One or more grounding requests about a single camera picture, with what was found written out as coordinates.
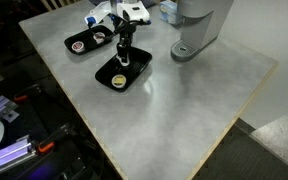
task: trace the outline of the gray carpet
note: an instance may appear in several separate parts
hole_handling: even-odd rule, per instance
[[[288,180],[288,165],[233,126],[194,180]]]

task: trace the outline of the coffee machine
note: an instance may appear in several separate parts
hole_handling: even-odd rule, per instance
[[[216,40],[234,0],[179,0],[185,17],[181,39],[171,47],[176,61],[189,61]]]

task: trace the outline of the white cup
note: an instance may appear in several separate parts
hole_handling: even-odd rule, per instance
[[[112,78],[112,85],[116,88],[123,88],[126,84],[126,77],[122,74],[118,74]]]
[[[94,34],[93,38],[95,39],[97,44],[104,42],[105,34],[102,32],[97,32]]]
[[[77,41],[72,45],[72,49],[77,53],[83,52],[85,50],[84,43]]]

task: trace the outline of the black tray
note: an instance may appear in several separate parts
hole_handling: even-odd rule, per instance
[[[96,72],[95,79],[114,91],[124,92],[147,67],[152,55],[141,49],[131,47],[129,58],[130,64],[123,67],[115,55]],[[126,77],[126,84],[123,88],[116,88],[112,85],[112,78],[118,74]]]
[[[109,30],[107,27],[101,26],[101,25],[93,27],[92,31],[94,34],[97,32],[102,32],[105,34],[105,37],[113,35],[113,32],[111,30]],[[110,43],[112,41],[112,39],[106,39],[102,43],[97,44],[97,42],[93,38],[93,33],[90,30],[85,30],[81,33],[78,33],[72,37],[67,38],[64,41],[64,44],[67,47],[67,49],[71,51],[71,53],[77,54],[77,55],[82,55],[82,54],[88,53],[88,52],[90,52],[96,48],[99,48],[99,47],[101,47],[107,43]],[[83,52],[77,53],[72,49],[72,45],[77,41],[81,41],[84,43],[85,50]]]

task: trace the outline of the gray table top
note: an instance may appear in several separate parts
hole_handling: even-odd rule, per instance
[[[115,53],[114,42],[83,56],[64,40],[87,29],[84,0],[20,23],[68,98],[125,179],[192,178],[240,116],[276,61],[218,38],[187,63],[170,48],[180,30],[149,9],[151,26],[138,27],[133,46],[153,59],[122,94],[95,80]],[[110,20],[104,25],[112,29]]]

